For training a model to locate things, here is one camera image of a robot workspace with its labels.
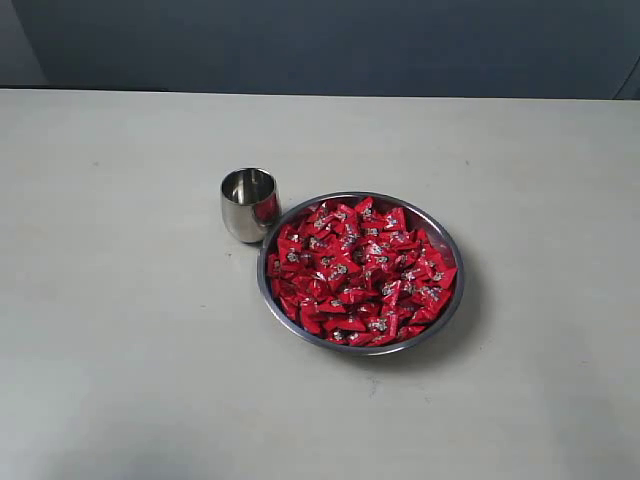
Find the candy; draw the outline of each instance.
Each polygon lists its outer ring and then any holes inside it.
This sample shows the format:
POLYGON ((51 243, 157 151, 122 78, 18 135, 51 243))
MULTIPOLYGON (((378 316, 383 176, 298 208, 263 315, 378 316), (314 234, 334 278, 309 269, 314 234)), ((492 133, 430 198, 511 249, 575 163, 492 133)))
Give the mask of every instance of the candy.
POLYGON ((429 328, 452 295, 457 269, 405 211, 379 213, 331 200, 282 227, 267 257, 271 292, 307 332, 340 345, 375 347, 429 328))

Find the white table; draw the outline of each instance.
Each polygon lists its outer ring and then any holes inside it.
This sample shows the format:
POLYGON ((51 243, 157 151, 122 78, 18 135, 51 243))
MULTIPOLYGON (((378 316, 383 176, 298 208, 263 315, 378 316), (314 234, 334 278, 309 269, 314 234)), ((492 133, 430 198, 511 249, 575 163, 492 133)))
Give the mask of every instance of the white table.
POLYGON ((0 478, 640 478, 639 236, 638 103, 0 91, 0 478), (440 219, 452 323, 290 334, 218 214, 247 165, 440 219))

